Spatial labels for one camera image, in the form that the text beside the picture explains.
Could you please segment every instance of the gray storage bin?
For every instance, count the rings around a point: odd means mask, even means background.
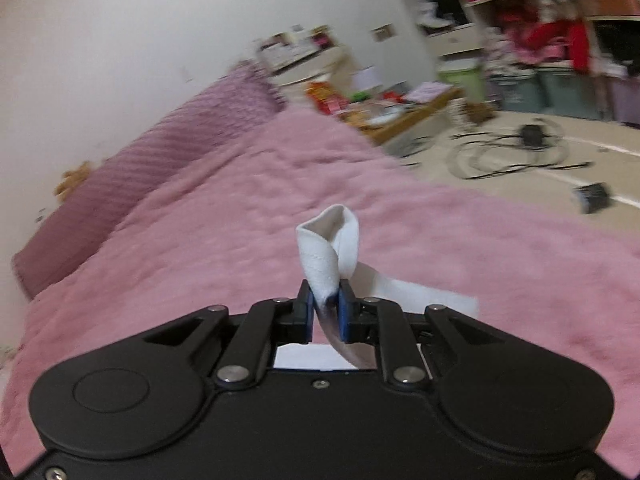
[[[591,78],[571,68],[540,68],[540,77],[552,113],[579,119],[599,119],[598,102]]]
[[[537,114],[545,109],[545,95],[535,73],[492,76],[489,83],[497,91],[503,110]]]

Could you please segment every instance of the black electronic device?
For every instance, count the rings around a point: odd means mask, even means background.
[[[340,282],[346,343],[376,370],[273,368],[314,298],[210,306],[45,372],[46,448],[20,480],[614,480],[613,413],[590,368],[441,305],[404,313]]]

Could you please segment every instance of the beige floor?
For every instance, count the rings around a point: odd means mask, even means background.
[[[500,112],[497,118],[484,124],[482,129],[508,134],[513,131],[513,127],[526,124],[537,117],[544,116]],[[593,166],[568,171],[527,171],[484,180],[460,180],[450,174],[446,156],[452,146],[473,139],[451,140],[452,134],[459,133],[453,128],[440,134],[432,148],[404,160],[421,162],[421,165],[413,170],[421,180],[479,189],[490,195],[533,204],[562,215],[575,216],[598,228],[640,235],[640,130],[601,121],[557,116],[548,118],[562,126],[567,138],[575,138],[568,141],[571,155],[566,163],[577,164],[589,160],[594,162]],[[417,133],[428,134],[419,130]],[[611,148],[607,149],[594,143],[605,144]],[[623,153],[624,150],[636,155]],[[492,159],[494,162],[519,162],[522,161],[522,156],[512,150],[499,150],[494,152]],[[631,203],[636,202],[638,207],[614,202],[611,208],[597,214],[581,214],[573,189],[580,183],[594,182],[605,182],[614,195]]]

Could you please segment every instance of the drawer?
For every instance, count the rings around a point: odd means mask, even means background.
[[[432,34],[426,41],[430,54],[434,56],[447,56],[481,48],[480,33],[473,23],[442,34]]]

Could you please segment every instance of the purple storage bin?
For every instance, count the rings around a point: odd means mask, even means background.
[[[614,120],[640,124],[640,79],[609,77],[609,89]]]

